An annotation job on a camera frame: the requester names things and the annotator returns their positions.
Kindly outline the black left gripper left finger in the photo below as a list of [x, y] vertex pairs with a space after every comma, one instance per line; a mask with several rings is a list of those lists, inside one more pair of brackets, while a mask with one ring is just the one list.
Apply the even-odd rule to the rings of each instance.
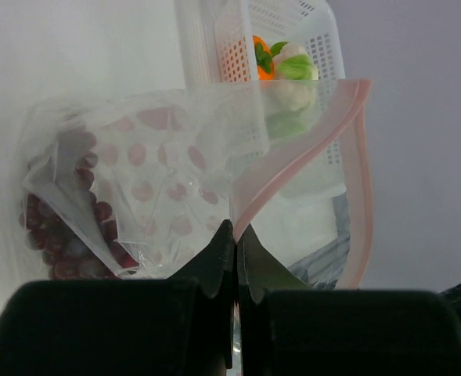
[[232, 223], [164, 280], [39, 281], [0, 316], [0, 375], [223, 375], [232, 367]]

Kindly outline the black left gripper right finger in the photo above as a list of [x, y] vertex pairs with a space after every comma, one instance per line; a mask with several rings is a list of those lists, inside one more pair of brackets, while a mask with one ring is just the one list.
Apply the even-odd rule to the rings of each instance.
[[236, 266], [245, 375], [461, 375], [461, 320], [440, 295], [316, 290], [252, 227]]

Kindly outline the clear zip top bag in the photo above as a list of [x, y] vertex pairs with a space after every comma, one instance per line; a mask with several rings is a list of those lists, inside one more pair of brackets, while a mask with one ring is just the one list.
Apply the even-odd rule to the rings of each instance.
[[[108, 103], [48, 103], [29, 115], [24, 162], [57, 132], [95, 135], [94, 192], [117, 216], [119, 241], [139, 263], [133, 278], [167, 278], [209, 244], [224, 221], [233, 240], [252, 227], [265, 249], [313, 287], [356, 288], [373, 242], [373, 195], [365, 109], [372, 83], [340, 79], [329, 106], [306, 135], [229, 194], [204, 188], [207, 162], [196, 142], [217, 128], [208, 87], [153, 92]], [[21, 175], [23, 197], [25, 197]]]

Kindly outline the fake red grape bunch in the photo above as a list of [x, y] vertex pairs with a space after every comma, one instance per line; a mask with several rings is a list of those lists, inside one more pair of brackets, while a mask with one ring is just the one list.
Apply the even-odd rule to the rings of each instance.
[[116, 280], [139, 271], [119, 241], [112, 204], [93, 190], [96, 144], [83, 128], [60, 131], [27, 163], [20, 225], [54, 280]]

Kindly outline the fake white cauliflower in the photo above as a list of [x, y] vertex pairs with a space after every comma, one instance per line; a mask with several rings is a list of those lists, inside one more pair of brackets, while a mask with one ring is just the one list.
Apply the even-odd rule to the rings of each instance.
[[276, 108], [266, 118], [272, 141], [290, 139], [312, 128], [311, 111], [318, 99], [319, 69], [307, 50], [295, 42], [277, 42], [271, 47], [275, 81], [270, 88]]

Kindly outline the fake orange persimmon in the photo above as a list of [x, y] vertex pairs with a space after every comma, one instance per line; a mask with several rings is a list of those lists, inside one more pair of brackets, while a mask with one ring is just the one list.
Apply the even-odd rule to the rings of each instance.
[[257, 35], [253, 36], [254, 55], [258, 69], [258, 78], [262, 81], [275, 79], [275, 68], [268, 45]]

